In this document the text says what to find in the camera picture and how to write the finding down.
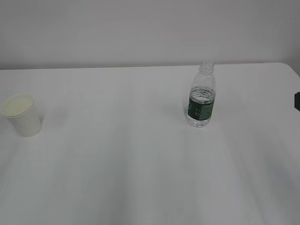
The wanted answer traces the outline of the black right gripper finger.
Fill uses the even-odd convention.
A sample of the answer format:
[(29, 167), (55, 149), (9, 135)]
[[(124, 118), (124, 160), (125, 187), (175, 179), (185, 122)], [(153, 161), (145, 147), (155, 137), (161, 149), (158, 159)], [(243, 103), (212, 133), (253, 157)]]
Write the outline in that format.
[(300, 111), (300, 92), (294, 94), (294, 108)]

